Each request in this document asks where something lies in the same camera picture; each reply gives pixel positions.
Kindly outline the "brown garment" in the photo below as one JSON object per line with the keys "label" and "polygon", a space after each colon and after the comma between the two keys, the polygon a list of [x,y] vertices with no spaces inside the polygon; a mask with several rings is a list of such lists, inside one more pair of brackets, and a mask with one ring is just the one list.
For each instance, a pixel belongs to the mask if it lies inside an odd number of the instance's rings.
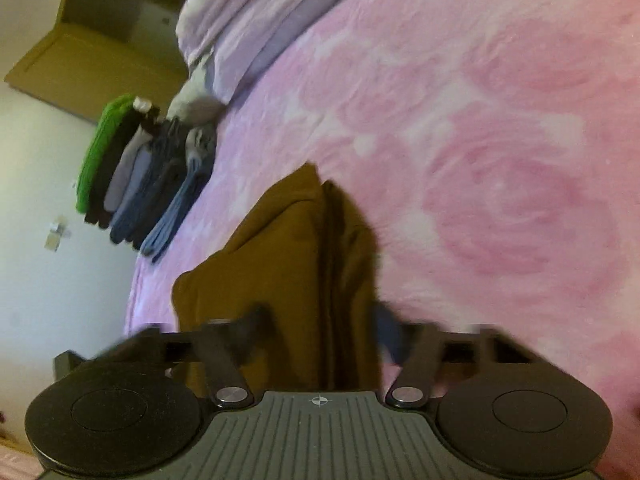
{"label": "brown garment", "polygon": [[180,330],[235,321],[258,306],[272,324],[245,336],[240,367],[267,391],[376,391],[376,239],[359,209],[305,164],[258,200],[227,244],[171,291]]}

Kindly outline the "dark blue folded garment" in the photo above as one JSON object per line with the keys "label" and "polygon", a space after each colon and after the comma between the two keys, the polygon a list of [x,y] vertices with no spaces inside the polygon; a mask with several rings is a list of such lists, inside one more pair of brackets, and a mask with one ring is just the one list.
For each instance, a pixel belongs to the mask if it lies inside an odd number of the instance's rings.
{"label": "dark blue folded garment", "polygon": [[110,240],[130,242],[139,249],[175,197],[186,176],[186,136],[189,128],[178,118],[163,122],[152,142],[151,161],[124,211],[112,222]]}

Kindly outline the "grey folded garment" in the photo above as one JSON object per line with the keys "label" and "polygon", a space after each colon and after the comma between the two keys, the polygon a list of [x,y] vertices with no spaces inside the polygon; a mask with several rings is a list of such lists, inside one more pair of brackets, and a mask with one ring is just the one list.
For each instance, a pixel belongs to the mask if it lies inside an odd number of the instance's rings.
{"label": "grey folded garment", "polygon": [[122,202],[138,151],[151,139],[152,136],[140,126],[122,151],[103,202],[104,209],[110,214],[114,214]]}

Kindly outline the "pink rose blanket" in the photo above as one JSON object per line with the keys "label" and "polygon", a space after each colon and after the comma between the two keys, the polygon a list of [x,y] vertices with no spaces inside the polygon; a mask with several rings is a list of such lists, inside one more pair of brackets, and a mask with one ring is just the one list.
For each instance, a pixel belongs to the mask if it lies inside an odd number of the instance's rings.
{"label": "pink rose blanket", "polygon": [[343,0],[222,121],[213,177],[125,328],[305,162],[381,246],[406,318],[503,327],[602,396],[639,474],[639,0]]}

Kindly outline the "black folded garment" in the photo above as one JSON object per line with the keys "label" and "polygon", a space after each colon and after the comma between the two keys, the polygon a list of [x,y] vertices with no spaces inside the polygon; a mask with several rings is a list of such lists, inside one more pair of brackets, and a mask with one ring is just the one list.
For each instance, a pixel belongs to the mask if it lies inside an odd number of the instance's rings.
{"label": "black folded garment", "polygon": [[160,109],[135,99],[118,123],[93,178],[84,221],[106,229],[122,203],[139,151],[155,136]]}

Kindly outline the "green folded garment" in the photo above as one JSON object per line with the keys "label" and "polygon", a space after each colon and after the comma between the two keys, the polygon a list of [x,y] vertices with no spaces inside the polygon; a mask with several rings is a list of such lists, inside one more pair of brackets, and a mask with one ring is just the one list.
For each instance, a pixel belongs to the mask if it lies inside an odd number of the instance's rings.
{"label": "green folded garment", "polygon": [[134,96],[124,94],[109,102],[103,109],[77,179],[75,207],[80,214],[85,214],[89,209],[90,192],[96,172],[119,125],[133,106]]}

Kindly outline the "wooden wardrobe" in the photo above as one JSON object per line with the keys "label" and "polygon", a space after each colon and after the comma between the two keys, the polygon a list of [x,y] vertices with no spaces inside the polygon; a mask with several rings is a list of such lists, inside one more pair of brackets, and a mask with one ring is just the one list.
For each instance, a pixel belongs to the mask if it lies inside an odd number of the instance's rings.
{"label": "wooden wardrobe", "polygon": [[167,110],[188,78],[176,38],[185,1],[61,0],[50,32],[4,80],[90,122],[123,94]]}

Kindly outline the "lilac folded duvet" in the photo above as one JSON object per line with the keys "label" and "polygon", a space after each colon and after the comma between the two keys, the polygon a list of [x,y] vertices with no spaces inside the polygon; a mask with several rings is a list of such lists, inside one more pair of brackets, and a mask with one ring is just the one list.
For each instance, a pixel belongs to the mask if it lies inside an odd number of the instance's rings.
{"label": "lilac folded duvet", "polygon": [[342,0],[186,0],[176,26],[189,78],[167,116],[212,122],[243,102],[274,61]]}

